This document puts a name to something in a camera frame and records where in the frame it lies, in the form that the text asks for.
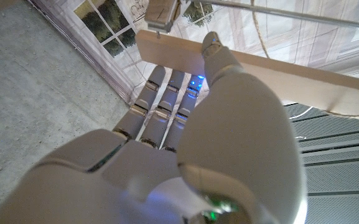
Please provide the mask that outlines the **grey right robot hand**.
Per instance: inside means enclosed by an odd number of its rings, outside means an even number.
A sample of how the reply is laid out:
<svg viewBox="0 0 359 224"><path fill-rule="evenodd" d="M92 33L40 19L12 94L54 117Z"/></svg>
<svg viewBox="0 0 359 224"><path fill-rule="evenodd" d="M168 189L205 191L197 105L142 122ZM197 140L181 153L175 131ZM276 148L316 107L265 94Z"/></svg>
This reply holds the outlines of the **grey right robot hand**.
<svg viewBox="0 0 359 224"><path fill-rule="evenodd" d="M42 158L0 205L0 223L304 223L307 187L279 98L215 32L205 71L158 65L111 131L97 129Z"/></svg>

